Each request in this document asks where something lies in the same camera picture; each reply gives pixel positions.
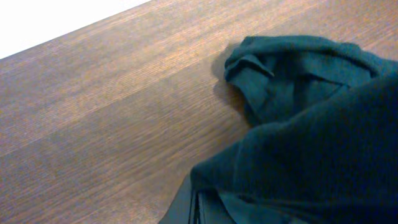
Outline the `black t-shirt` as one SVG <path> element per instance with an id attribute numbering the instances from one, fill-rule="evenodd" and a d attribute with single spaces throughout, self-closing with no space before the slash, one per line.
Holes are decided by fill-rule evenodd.
<path id="1" fill-rule="evenodd" d="M 162 223 L 396 223 L 397 62 L 249 36 L 224 65 L 251 130 L 195 165 Z"/>

